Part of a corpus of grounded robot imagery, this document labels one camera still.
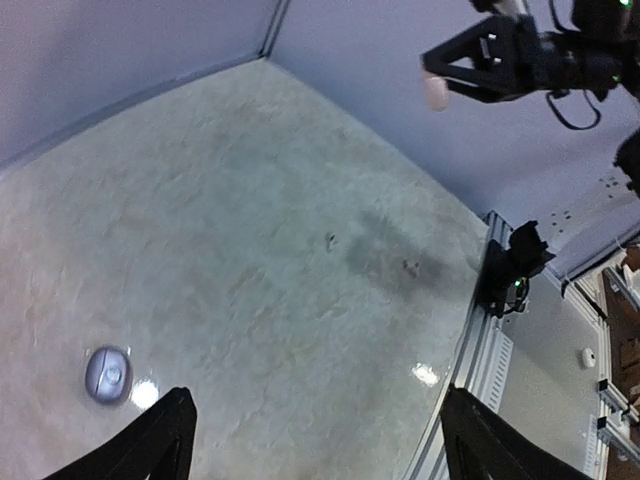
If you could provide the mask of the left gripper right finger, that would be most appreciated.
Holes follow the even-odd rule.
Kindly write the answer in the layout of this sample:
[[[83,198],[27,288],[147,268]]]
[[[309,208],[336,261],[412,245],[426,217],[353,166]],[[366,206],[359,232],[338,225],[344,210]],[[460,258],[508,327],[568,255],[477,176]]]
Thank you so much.
[[[587,476],[527,440],[469,391],[451,384],[442,404],[449,477],[554,480]]]

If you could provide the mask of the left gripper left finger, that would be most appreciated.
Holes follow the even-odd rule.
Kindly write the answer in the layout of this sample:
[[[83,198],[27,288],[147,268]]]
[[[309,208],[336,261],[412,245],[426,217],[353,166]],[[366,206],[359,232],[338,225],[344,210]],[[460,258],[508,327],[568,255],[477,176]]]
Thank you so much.
[[[190,390],[174,387],[111,440],[47,478],[187,479],[196,423]]]

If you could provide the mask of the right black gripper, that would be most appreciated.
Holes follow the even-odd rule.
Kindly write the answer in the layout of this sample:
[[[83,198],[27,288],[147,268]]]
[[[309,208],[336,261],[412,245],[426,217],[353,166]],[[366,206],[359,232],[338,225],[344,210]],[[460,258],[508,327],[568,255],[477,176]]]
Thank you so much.
[[[514,101],[550,87],[542,40],[531,15],[491,16],[421,55],[424,72],[482,103]]]

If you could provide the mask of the white round charging case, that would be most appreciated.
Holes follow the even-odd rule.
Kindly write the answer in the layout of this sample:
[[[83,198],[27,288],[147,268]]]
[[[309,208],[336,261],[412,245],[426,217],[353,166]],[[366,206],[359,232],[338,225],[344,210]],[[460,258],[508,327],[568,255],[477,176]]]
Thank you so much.
[[[424,79],[424,87],[428,107],[436,112],[446,110],[449,105],[447,81],[439,76],[427,76]]]

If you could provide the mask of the blue earbud charging case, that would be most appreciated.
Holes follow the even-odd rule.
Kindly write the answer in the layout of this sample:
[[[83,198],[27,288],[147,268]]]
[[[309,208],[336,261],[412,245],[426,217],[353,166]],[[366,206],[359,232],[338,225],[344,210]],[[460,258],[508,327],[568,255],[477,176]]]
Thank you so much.
[[[104,345],[89,357],[84,376],[85,391],[97,403],[117,405],[129,395],[133,370],[127,353]]]

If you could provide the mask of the white earbud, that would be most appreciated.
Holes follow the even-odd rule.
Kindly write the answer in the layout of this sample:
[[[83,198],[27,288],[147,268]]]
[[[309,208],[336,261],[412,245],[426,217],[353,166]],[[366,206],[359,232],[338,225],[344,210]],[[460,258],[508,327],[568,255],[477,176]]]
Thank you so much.
[[[337,235],[334,232],[327,232],[325,235],[325,249],[327,252],[331,252],[337,245]]]
[[[420,275],[420,263],[419,262],[410,262],[408,260],[404,260],[403,263],[403,269],[407,272],[407,274],[413,278],[416,279],[419,277]]]

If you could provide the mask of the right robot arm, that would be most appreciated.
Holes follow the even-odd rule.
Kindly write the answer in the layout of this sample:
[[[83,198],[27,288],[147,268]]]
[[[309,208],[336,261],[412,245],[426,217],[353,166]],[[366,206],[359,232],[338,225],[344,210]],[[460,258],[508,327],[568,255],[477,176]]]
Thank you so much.
[[[542,93],[552,110],[494,118],[466,109],[433,138],[437,175],[470,205],[512,190],[518,207],[548,197],[553,181],[536,167],[560,160],[558,131],[568,126],[560,99],[581,93],[597,110],[612,91],[639,93],[639,5],[635,1],[577,1],[569,26],[538,28],[524,1],[475,1],[481,15],[466,21],[463,1],[433,1],[427,22],[432,47],[421,56],[431,106],[450,94],[483,105]]]

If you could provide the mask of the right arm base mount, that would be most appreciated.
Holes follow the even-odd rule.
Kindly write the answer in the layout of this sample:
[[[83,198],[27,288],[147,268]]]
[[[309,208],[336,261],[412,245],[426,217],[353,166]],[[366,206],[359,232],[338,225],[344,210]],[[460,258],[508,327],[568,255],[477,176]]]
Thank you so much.
[[[555,258],[537,226],[537,221],[530,220],[515,229],[506,247],[495,239],[488,242],[476,301],[492,316],[522,312],[529,280]]]

